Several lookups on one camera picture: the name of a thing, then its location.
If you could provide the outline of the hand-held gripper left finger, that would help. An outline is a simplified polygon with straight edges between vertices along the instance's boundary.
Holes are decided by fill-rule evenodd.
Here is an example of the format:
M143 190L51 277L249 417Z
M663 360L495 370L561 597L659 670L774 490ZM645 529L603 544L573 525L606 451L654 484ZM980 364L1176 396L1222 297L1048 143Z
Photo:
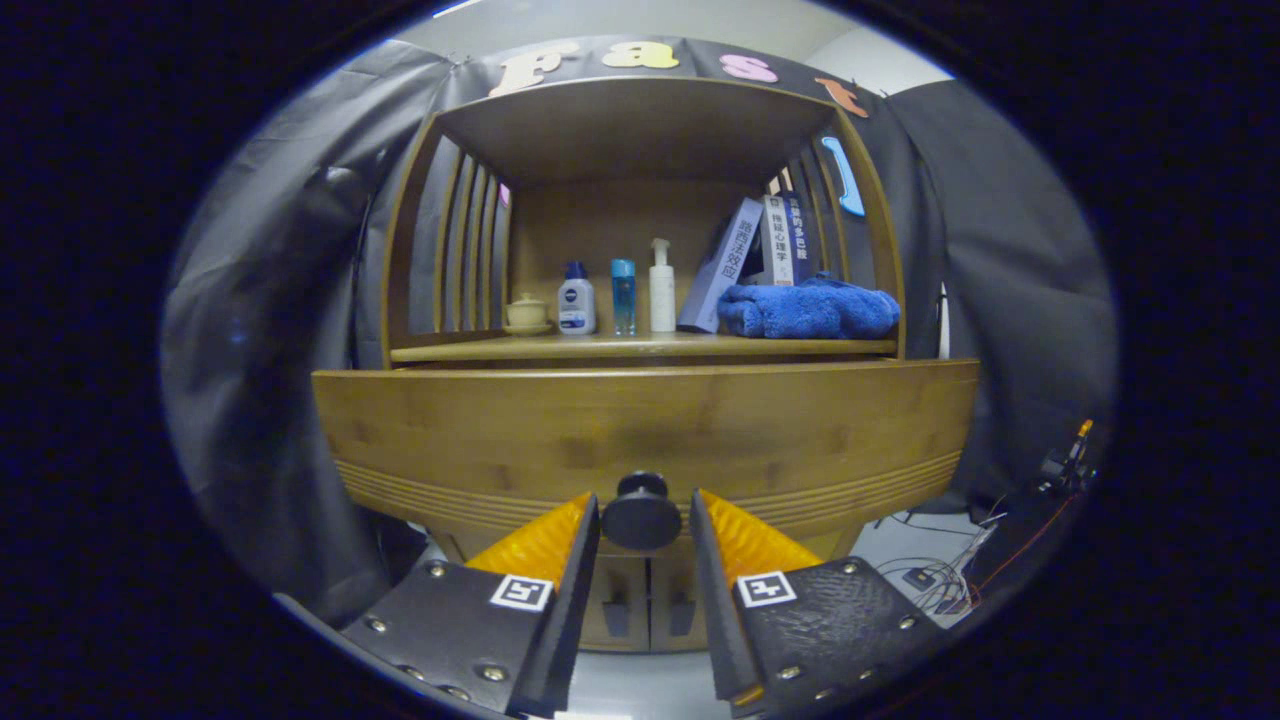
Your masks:
M568 703L599 539L586 492L468 562L425 562L342 634L452 700L550 717Z

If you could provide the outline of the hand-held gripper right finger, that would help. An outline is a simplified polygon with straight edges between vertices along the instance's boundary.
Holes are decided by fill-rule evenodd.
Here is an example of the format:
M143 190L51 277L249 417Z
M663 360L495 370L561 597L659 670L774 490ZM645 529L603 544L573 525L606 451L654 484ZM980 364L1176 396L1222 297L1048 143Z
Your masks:
M716 696L735 714L856 707L948 643L864 559L823 562L705 489L690 528Z

